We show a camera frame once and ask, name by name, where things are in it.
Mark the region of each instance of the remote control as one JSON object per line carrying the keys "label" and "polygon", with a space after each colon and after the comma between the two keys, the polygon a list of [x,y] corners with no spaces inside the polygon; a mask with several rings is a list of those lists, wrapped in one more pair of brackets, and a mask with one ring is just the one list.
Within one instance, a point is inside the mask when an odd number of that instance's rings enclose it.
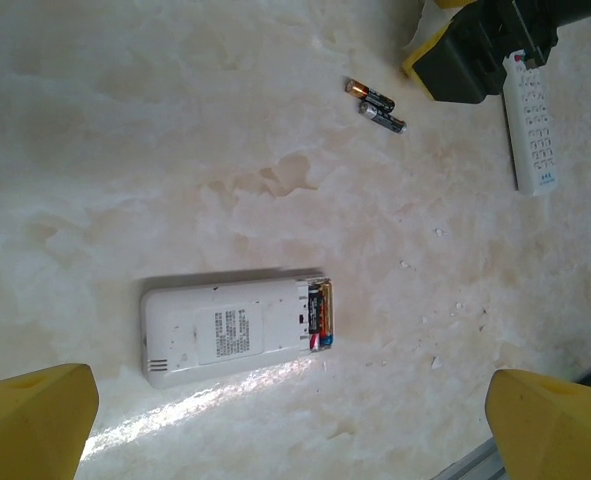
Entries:
{"label": "remote control", "polygon": [[523,58],[524,51],[517,51],[504,60],[504,105],[517,187],[525,195],[543,195],[557,186],[557,167],[541,74],[528,70]]}

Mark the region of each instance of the white marble surface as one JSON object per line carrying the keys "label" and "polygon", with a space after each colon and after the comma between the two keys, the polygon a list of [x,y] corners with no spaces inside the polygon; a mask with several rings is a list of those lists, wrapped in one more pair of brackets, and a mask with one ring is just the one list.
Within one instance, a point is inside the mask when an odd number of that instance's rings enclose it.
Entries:
{"label": "white marble surface", "polygon": [[[546,68],[561,186],[530,199],[497,98],[431,103],[399,73],[417,12],[0,0],[0,378],[91,365],[77,478],[428,479],[489,436],[496,368],[591,363],[591,20]],[[149,387],[146,279],[276,267],[334,279],[334,349]]]}

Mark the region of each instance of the yellow plastic part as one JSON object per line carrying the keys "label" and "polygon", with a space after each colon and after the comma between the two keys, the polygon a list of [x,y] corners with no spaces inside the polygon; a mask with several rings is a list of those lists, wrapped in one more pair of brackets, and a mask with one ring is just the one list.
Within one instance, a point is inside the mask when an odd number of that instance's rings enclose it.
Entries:
{"label": "yellow plastic part", "polygon": [[0,381],[0,480],[72,479],[98,404],[88,365]]}
{"label": "yellow plastic part", "polygon": [[444,27],[440,29],[438,32],[436,32],[431,38],[429,38],[428,41],[424,42],[421,47],[419,47],[417,50],[411,53],[402,64],[402,70],[404,70],[404,72],[406,72],[406,74],[417,85],[419,85],[424,90],[424,92],[426,92],[426,95],[428,95],[431,100],[435,100],[433,94],[430,92],[428,87],[426,87],[422,79],[419,78],[419,75],[417,75],[417,72],[413,69],[413,65],[420,58],[426,55],[426,53],[429,52],[435,45],[437,45],[437,42],[439,42],[439,39],[444,36],[446,30],[448,30],[448,27],[450,27],[450,25],[450,22],[444,25]]}
{"label": "yellow plastic part", "polygon": [[591,480],[591,388],[500,370],[486,418],[511,480]]}
{"label": "yellow plastic part", "polygon": [[465,7],[469,3],[473,3],[475,0],[435,0],[435,3],[440,8],[459,8]]}

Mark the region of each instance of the aa battery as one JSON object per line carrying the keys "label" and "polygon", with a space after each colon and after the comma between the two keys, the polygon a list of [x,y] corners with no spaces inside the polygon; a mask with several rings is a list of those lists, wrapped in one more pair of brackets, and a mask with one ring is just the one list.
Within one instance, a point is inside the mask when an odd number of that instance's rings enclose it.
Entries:
{"label": "aa battery", "polygon": [[395,133],[404,133],[406,131],[406,122],[382,112],[375,105],[368,102],[362,102],[359,106],[359,113]]}
{"label": "aa battery", "polygon": [[346,92],[354,97],[357,97],[365,102],[375,105],[384,113],[391,113],[395,108],[395,102],[381,93],[368,88],[363,83],[356,80],[349,80],[346,84]]}

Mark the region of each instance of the white remote control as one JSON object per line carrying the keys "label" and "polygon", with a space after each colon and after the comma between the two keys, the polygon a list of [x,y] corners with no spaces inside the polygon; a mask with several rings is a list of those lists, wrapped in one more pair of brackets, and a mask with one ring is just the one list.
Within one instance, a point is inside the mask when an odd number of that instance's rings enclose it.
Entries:
{"label": "white remote control", "polygon": [[504,60],[504,105],[517,187],[525,195],[543,195],[557,186],[557,167],[541,74],[526,68],[523,54]]}

